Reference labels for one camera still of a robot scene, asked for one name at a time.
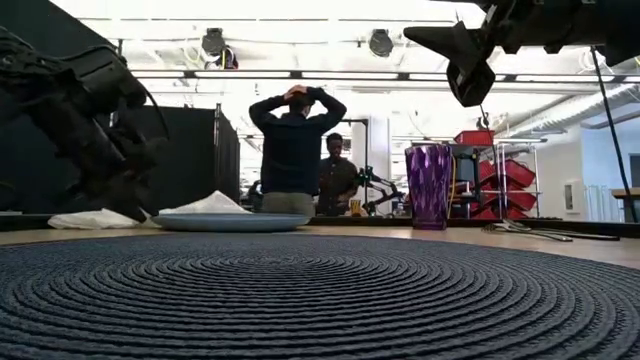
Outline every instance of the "hand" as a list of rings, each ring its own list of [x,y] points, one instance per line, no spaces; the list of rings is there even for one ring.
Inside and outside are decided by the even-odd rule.
[[[306,86],[302,86],[302,85],[296,85],[296,86],[292,87],[291,89],[289,89],[289,91],[287,91],[286,94],[284,94],[284,99],[285,100],[291,99],[293,94],[295,94],[297,92],[302,93],[302,94],[306,94],[307,93],[307,87]]]

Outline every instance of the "purple cup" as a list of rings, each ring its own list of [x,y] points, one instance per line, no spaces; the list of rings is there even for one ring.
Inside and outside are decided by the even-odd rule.
[[[451,147],[414,146],[405,150],[413,228],[445,230],[451,188]]]

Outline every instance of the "black cable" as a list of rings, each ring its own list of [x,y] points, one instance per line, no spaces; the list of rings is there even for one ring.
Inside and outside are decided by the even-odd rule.
[[[613,117],[611,116],[611,108],[609,107],[609,99],[607,99],[607,91],[604,87],[604,81],[602,81],[602,72],[600,71],[600,65],[598,64],[598,57],[596,56],[595,46],[591,47],[591,57],[593,58],[593,66],[596,68],[596,74],[598,75],[598,83],[600,83],[600,92],[604,99],[604,109],[607,113],[607,121],[609,122],[609,129],[611,129],[611,137],[613,138],[613,146],[616,148],[616,157],[618,158],[618,168],[620,169],[620,176],[622,177],[622,184],[624,185],[625,200],[631,207],[631,217],[634,223],[638,223],[638,215],[636,214],[636,207],[633,204],[633,198],[631,197],[631,190],[629,190],[629,182],[627,181],[627,175],[624,171],[624,162],[622,161],[622,152],[620,151],[620,144],[618,143],[618,135],[616,135],[616,127],[613,123]]]
[[[482,120],[484,125],[483,128],[487,130],[489,138],[491,139],[491,150],[493,151],[493,171],[496,172],[496,177],[498,178],[498,193],[500,193],[500,201],[504,201],[504,206],[502,205],[502,203],[500,204],[500,218],[504,219],[507,217],[507,201],[502,182],[500,181],[500,173],[498,172],[498,154],[496,151],[496,144],[493,141],[493,134],[491,134],[491,129],[489,129],[489,119],[487,119],[487,113],[484,112],[482,104],[480,104],[480,111],[482,112]]]
[[[155,109],[156,114],[158,114],[158,117],[160,118],[160,124],[162,124],[162,128],[164,129],[164,136],[167,138],[167,140],[169,140],[170,136],[169,136],[169,126],[167,125],[167,119],[165,119],[164,115],[162,114],[162,111],[160,110],[160,107],[158,106],[156,99],[153,98],[153,95],[151,95],[151,93],[149,92],[149,90],[147,90],[146,87],[144,88],[144,92],[149,97],[149,100],[151,100],[151,103],[153,104],[153,108]]]

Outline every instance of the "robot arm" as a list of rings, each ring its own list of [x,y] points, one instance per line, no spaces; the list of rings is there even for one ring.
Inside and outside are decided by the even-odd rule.
[[[387,194],[387,192],[382,187],[374,183],[382,184],[389,187],[391,189],[391,194]],[[394,183],[374,174],[373,168],[371,166],[367,166],[366,169],[361,168],[358,174],[358,185],[364,186],[365,184],[367,185],[367,187],[372,188],[382,194],[379,199],[369,201],[368,203],[362,205],[362,208],[365,209],[365,211],[370,216],[375,215],[378,205],[395,198],[402,199],[404,197],[404,194],[398,191],[398,188]]]
[[[465,106],[482,103],[495,81],[487,59],[496,46],[516,54],[544,46],[557,54],[566,45],[594,45],[614,66],[640,55],[635,33],[640,1],[634,0],[448,0],[477,4],[487,15],[480,29],[408,27],[407,38],[449,59],[451,91]]]
[[[156,165],[152,154],[166,139],[147,143],[123,113],[142,107],[148,95],[124,58],[109,47],[52,58],[0,27],[0,88],[80,170],[69,195],[105,200],[107,208],[138,221],[146,219],[141,208],[157,214],[145,205],[144,185]],[[115,124],[97,120],[115,112]]]

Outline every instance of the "white napkin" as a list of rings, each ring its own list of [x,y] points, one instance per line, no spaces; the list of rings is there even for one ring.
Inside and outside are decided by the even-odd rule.
[[[191,204],[183,205],[175,209],[160,210],[160,214],[246,214],[249,211],[243,209],[233,200],[229,199],[220,191],[215,191],[208,197],[195,201]],[[100,211],[86,211],[75,214],[60,214],[51,217],[49,226],[55,229],[128,229],[138,226],[157,227],[151,220],[139,223],[124,215],[111,210],[102,209]]]

